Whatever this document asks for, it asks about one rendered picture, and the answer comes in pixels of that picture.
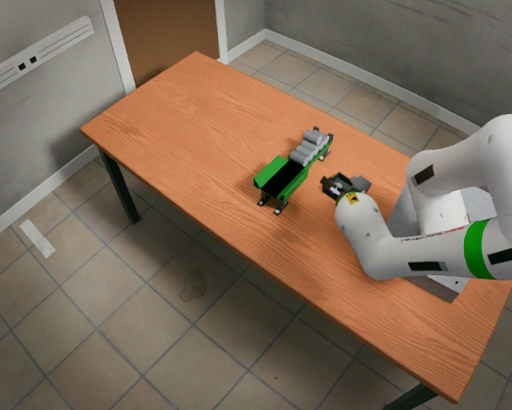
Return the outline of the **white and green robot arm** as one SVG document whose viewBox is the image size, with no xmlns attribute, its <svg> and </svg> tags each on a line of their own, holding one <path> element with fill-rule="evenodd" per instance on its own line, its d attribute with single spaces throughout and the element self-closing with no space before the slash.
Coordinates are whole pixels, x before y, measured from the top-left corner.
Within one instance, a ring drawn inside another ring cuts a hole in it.
<svg viewBox="0 0 512 410">
<path fill-rule="evenodd" d="M 416 154 L 405 176 L 420 236 L 393 238 L 361 174 L 337 198 L 337 226 L 369 277 L 512 281 L 512 114 L 458 144 Z M 471 222 L 460 189 L 486 183 L 497 216 Z"/>
</svg>

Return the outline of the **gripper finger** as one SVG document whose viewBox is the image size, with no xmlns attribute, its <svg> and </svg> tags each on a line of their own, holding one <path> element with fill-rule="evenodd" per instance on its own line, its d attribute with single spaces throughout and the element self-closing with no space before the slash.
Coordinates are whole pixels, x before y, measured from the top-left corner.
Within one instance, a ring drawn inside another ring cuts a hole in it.
<svg viewBox="0 0 512 410">
<path fill-rule="evenodd" d="M 334 184 L 334 186 L 331 182 Z M 339 191 L 341 191 L 341 190 L 346 191 L 343 187 L 339 187 L 338 185 L 336 185 L 332 181 L 331 176 L 329 178 L 327 178 L 326 176 L 323 176 L 320 180 L 320 183 L 329 191 L 329 193 L 335 194 L 336 198 L 337 198 L 337 195 L 341 194 Z"/>
</svg>

